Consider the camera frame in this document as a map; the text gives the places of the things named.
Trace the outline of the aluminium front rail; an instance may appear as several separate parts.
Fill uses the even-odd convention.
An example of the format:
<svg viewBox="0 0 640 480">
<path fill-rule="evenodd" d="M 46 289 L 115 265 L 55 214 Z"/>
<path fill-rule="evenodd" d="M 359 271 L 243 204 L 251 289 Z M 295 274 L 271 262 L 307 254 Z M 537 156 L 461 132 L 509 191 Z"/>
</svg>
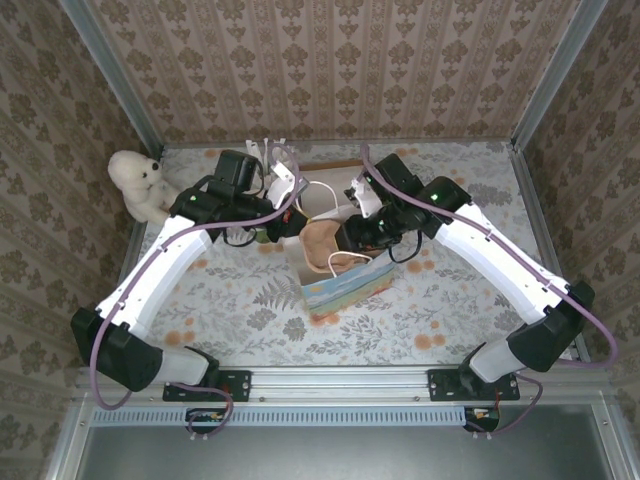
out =
<svg viewBox="0 0 640 480">
<path fill-rule="evenodd" d="M 264 405 L 410 405 L 430 401 L 428 372 L 433 365 L 256 367 L 250 366 L 248 404 Z M 543 385 L 541 405 L 591 404 L 615 399 L 607 372 L 555 366 L 540 373 L 525 370 L 518 380 L 525 405 Z"/>
</svg>

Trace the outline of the painted paper gift bag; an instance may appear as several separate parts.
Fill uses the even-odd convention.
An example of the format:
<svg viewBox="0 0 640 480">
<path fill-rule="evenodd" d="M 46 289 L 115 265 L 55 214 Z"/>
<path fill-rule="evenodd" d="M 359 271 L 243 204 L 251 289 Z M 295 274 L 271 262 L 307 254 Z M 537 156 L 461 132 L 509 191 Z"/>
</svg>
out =
<svg viewBox="0 0 640 480">
<path fill-rule="evenodd" d="M 307 224 L 322 219 L 332 219 L 343 224 L 354 215 L 340 217 L 338 209 L 335 209 L 329 214 L 309 217 L 299 206 L 299 200 L 296 206 L 308 217 Z M 301 286 L 306 310 L 315 324 L 391 286 L 396 264 L 381 250 L 360 253 L 371 256 L 373 260 L 333 277 L 331 274 L 315 273 L 307 266 L 299 235 L 283 239 L 282 245 L 289 265 Z"/>
</svg>

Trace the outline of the brown cardboard tray box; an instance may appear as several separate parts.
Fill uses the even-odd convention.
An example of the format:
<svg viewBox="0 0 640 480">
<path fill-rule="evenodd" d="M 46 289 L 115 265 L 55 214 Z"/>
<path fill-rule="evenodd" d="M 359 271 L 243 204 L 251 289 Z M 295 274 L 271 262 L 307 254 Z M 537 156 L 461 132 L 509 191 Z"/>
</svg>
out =
<svg viewBox="0 0 640 480">
<path fill-rule="evenodd" d="M 355 176 L 357 177 L 363 169 L 363 165 L 356 161 L 355 159 L 343 160 L 343 161 L 331 161 L 329 163 L 314 163 L 309 165 L 304 165 L 302 167 L 302 173 L 305 171 L 314 171 L 314 170 L 326 170 L 326 169 L 337 169 L 344 167 L 357 167 L 360 172 Z"/>
</svg>

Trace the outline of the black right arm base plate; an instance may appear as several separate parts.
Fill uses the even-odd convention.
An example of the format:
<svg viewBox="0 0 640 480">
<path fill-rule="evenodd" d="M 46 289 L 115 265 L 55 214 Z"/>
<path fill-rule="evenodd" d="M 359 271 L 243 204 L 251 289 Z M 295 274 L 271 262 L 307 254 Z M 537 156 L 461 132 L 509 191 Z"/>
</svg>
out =
<svg viewBox="0 0 640 480">
<path fill-rule="evenodd" d="M 520 399 L 518 382 L 513 374 L 504 375 L 495 382 L 487 383 L 475 373 L 458 369 L 438 368 L 427 371 L 430 399 L 446 401 L 515 401 Z"/>
</svg>

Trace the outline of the brown pulp cup carrier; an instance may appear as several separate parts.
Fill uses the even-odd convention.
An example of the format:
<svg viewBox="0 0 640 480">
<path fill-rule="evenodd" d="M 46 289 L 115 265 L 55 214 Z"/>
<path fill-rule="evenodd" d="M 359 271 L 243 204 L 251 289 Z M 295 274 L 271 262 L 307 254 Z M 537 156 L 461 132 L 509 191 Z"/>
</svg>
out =
<svg viewBox="0 0 640 480">
<path fill-rule="evenodd" d="M 307 266 L 315 273 L 337 277 L 373 260 L 371 256 L 341 250 L 335 235 L 342 224 L 332 219 L 309 222 L 299 234 Z"/>
</svg>

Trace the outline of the aluminium frame post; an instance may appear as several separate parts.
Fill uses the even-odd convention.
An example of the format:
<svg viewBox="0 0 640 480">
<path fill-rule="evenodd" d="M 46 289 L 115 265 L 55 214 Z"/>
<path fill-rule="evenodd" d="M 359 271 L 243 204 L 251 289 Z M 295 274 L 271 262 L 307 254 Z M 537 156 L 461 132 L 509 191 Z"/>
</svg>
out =
<svg viewBox="0 0 640 480">
<path fill-rule="evenodd" d="M 160 158 L 164 142 L 145 109 L 142 96 L 136 92 L 133 82 L 126 74 L 124 61 L 117 58 L 96 15 L 91 12 L 85 0 L 60 0 L 60 3 L 140 140 L 154 158 Z"/>
<path fill-rule="evenodd" d="M 522 151 L 531 140 L 607 3 L 608 0 L 580 1 L 511 136 L 516 151 Z"/>
</svg>

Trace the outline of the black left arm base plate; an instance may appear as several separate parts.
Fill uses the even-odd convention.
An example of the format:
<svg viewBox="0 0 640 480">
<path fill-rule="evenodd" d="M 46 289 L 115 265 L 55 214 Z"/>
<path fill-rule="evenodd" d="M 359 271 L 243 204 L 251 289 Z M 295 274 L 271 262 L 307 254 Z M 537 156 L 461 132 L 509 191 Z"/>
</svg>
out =
<svg viewBox="0 0 640 480">
<path fill-rule="evenodd" d="M 196 385 L 188 388 L 167 383 L 163 390 L 165 402 L 213 402 L 224 398 L 211 391 L 212 388 L 227 393 L 236 402 L 249 400 L 252 372 L 249 370 L 215 370 L 205 374 Z"/>
</svg>

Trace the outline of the grey metal panel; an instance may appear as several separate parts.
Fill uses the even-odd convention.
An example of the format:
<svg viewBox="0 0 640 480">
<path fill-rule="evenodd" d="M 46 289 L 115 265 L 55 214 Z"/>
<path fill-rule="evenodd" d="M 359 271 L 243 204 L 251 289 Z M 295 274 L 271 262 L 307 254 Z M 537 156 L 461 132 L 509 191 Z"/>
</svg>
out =
<svg viewBox="0 0 640 480">
<path fill-rule="evenodd" d="M 63 425 L 46 480 L 640 480 L 620 411 L 540 405 L 494 435 L 463 426 L 92 427 Z"/>
</svg>

